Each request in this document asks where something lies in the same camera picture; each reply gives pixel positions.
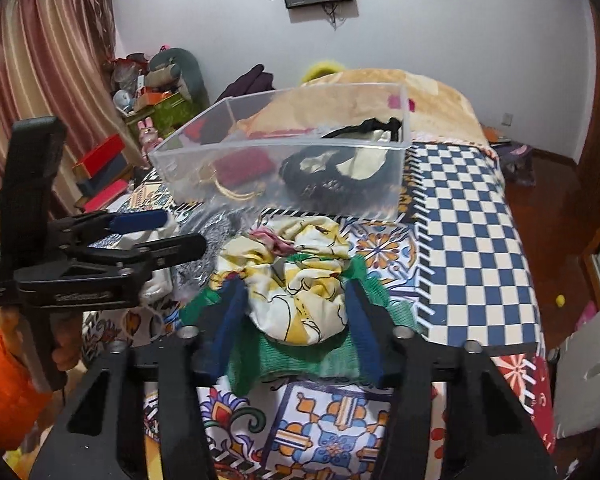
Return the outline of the orange sleeve forearm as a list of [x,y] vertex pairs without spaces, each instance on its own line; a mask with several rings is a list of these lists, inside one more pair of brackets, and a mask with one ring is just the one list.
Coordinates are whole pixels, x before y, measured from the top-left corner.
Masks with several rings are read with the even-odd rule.
[[0,330],[0,452],[18,448],[52,394],[38,392],[29,372],[7,350]]

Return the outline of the person's hand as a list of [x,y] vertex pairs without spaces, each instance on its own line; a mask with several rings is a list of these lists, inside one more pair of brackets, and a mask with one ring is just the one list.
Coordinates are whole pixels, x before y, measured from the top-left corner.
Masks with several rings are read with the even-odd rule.
[[[19,321],[20,314],[17,308],[1,308],[1,332],[5,348],[20,364],[24,364]],[[68,372],[81,359],[82,322],[81,312],[70,312],[56,324],[56,347],[52,358],[61,372]]]

